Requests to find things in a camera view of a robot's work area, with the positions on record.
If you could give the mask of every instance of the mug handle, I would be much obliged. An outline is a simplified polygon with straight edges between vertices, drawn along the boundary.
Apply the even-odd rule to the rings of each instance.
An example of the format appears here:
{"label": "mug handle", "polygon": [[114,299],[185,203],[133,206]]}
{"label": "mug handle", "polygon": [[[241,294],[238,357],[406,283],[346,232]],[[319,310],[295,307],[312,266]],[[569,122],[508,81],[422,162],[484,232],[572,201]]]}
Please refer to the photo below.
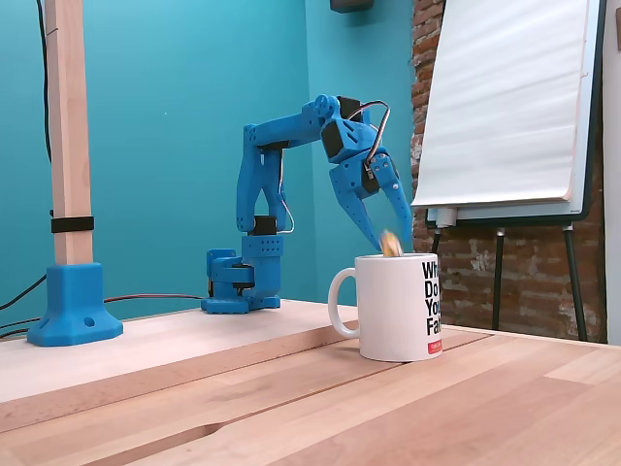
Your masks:
{"label": "mug handle", "polygon": [[337,332],[346,338],[358,338],[360,337],[360,324],[358,324],[358,328],[355,330],[349,330],[344,326],[343,321],[339,317],[339,290],[347,277],[353,277],[355,279],[356,269],[343,269],[332,279],[330,291],[328,291],[328,314],[330,315],[332,326]]}

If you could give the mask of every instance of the black strap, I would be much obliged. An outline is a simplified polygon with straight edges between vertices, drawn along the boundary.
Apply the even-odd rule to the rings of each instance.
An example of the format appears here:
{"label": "black strap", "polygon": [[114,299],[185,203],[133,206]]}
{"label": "black strap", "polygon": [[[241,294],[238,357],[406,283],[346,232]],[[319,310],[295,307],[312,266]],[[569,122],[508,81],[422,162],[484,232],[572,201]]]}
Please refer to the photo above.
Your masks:
{"label": "black strap", "polygon": [[70,233],[72,231],[92,231],[95,229],[93,216],[66,216],[51,220],[52,233]]}

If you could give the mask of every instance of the teal wall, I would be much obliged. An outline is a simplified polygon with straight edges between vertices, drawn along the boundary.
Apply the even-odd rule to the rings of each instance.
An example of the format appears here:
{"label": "teal wall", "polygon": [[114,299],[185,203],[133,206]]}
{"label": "teal wall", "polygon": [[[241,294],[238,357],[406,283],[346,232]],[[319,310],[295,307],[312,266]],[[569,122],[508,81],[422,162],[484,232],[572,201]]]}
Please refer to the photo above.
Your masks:
{"label": "teal wall", "polygon": [[[410,200],[412,9],[411,0],[376,0],[371,10],[337,15],[330,11],[327,0],[307,1],[310,95],[341,94],[362,101],[383,100],[390,105],[383,144],[397,164]],[[372,115],[379,124],[383,109],[372,110]],[[335,274],[353,267],[354,257],[376,253],[335,201],[329,170],[322,146],[314,144],[312,174],[321,300],[327,299]],[[384,228],[401,232],[383,194],[365,203],[376,232]],[[353,283],[343,285],[341,302],[355,303]]]}
{"label": "teal wall", "polygon": [[[352,15],[328,4],[85,2],[95,260],[108,296],[205,294],[207,249],[240,247],[233,213],[243,126],[297,113],[319,93],[391,104],[385,145],[409,186],[411,1],[376,1]],[[53,263],[53,239],[36,4],[4,0],[0,17],[2,303]],[[287,237],[283,297],[323,301],[336,271],[373,252],[338,206],[329,169],[321,146],[285,155],[296,232]],[[368,206],[377,228],[396,228],[385,200]],[[350,285],[343,299],[353,296]],[[0,324],[40,316],[45,300],[41,286],[0,312]],[[109,310],[127,318],[195,304]]]}

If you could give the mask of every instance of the white mug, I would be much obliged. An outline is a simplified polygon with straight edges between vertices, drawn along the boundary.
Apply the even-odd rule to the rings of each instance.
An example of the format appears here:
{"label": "white mug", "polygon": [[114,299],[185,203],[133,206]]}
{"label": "white mug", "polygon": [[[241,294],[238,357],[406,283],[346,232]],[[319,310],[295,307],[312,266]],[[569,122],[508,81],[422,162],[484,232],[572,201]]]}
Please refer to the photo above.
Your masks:
{"label": "white mug", "polygon": [[[346,338],[360,339],[360,353],[378,361],[411,362],[442,353],[440,280],[435,254],[401,257],[356,257],[355,269],[341,270],[332,280],[328,312],[334,328]],[[356,279],[358,328],[350,330],[339,317],[339,289]]]}

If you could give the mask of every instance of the wooden table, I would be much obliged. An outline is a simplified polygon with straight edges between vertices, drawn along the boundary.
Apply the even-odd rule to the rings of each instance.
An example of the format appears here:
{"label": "wooden table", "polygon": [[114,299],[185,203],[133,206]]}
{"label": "wooden table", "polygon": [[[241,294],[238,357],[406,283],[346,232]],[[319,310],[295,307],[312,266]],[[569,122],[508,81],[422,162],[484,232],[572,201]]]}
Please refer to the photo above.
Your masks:
{"label": "wooden table", "polygon": [[621,464],[617,347],[445,326],[441,357],[394,364],[328,324],[287,302],[0,344],[0,465]]}

